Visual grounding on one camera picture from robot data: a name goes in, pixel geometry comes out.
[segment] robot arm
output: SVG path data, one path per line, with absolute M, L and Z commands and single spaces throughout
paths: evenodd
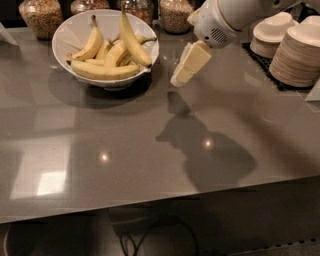
M 236 39 L 248 24 L 273 16 L 301 2 L 320 11 L 319 0 L 207 0 L 189 18 L 199 40 L 222 48 Z
M 240 36 L 253 21 L 273 16 L 304 2 L 320 12 L 320 0 L 206 0 L 190 15 L 199 39 L 184 49 L 171 83 L 187 83 L 211 58 L 211 48 L 223 48 Z

